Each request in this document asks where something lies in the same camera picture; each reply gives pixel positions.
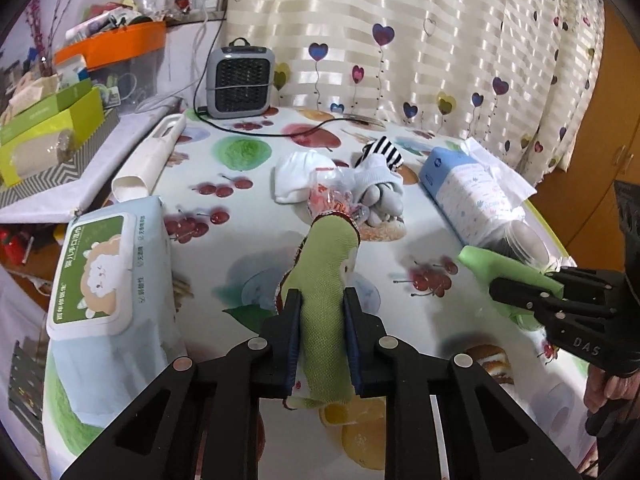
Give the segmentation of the person's right hand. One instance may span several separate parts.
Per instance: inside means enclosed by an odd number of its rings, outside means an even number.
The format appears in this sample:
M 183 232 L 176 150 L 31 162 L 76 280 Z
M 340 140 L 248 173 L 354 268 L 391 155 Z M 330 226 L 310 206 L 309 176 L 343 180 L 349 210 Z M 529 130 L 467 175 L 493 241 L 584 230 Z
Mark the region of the person's right hand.
M 584 404 L 591 413 L 603 408 L 608 401 L 632 401 L 639 389 L 639 373 L 620 378 L 608 376 L 594 365 L 588 366 Z

